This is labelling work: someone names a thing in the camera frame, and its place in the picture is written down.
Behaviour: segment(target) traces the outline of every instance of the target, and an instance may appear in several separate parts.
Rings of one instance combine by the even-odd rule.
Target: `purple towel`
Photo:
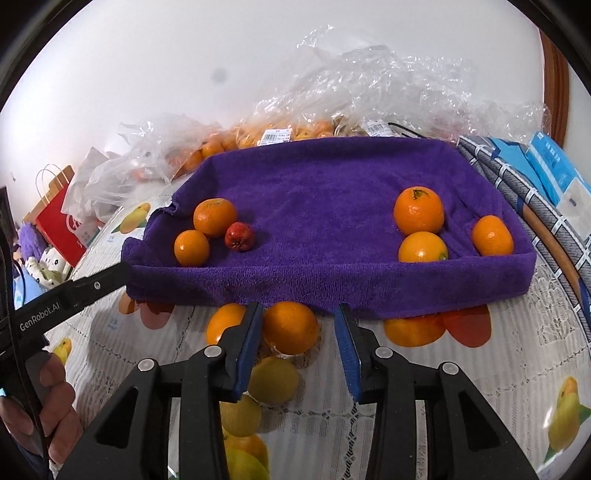
[[[426,186],[441,197],[447,261],[398,262],[403,235],[392,217],[398,194]],[[208,262],[182,268],[175,237],[193,227],[202,200],[224,197],[250,223],[247,253],[213,240]],[[470,232],[498,215],[515,253],[481,257]],[[269,145],[205,161],[150,218],[144,240],[128,238],[128,294],[181,305],[295,300],[331,311],[347,302],[360,318],[412,317],[524,294],[535,252],[510,205],[454,148],[435,140],[335,138]]]

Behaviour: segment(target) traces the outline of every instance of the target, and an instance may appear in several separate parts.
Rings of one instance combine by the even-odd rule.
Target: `blue gripper pad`
[[[361,398],[361,362],[347,327],[345,316],[338,307],[335,311],[335,335],[339,345],[340,361],[345,371],[345,380],[353,400]]]
[[[247,390],[252,367],[255,365],[256,352],[261,343],[263,311],[263,307],[257,304],[251,324],[244,337],[242,349],[236,360],[236,381],[234,382],[233,393],[237,400],[240,400],[242,393]]]

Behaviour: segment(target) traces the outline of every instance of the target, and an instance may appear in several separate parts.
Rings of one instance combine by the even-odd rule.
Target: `barcode label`
[[[368,120],[364,123],[363,129],[370,137],[399,137],[383,120]]]
[[[271,130],[265,130],[262,138],[259,140],[258,145],[273,145],[275,143],[289,142],[291,139],[291,128],[275,128]]]

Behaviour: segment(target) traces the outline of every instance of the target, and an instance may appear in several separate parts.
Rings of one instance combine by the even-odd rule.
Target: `white wall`
[[[229,124],[311,30],[369,31],[400,55],[463,57],[475,96],[543,97],[537,29],[500,0],[277,3],[94,0],[47,45],[0,113],[0,184],[16,220],[37,201],[36,172],[116,147],[119,122],[159,112]],[[227,79],[215,81],[223,69]]]
[[[591,96],[571,67],[569,67],[569,78],[569,123],[564,138],[564,152],[581,172],[583,178],[591,181],[591,155],[589,154]]]

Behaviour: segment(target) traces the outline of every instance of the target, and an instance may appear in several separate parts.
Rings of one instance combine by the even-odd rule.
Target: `finger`
[[[82,423],[73,407],[59,423],[56,433],[49,446],[49,457],[61,465],[71,454],[78,440],[82,436]]]
[[[56,385],[47,394],[39,415],[46,436],[53,432],[60,420],[67,415],[75,398],[74,388],[67,382]]]
[[[34,427],[31,417],[10,398],[0,397],[0,418],[13,435],[15,431],[25,435],[33,433]]]
[[[52,353],[39,371],[39,381],[44,387],[53,387],[66,380],[66,369],[60,358]]]

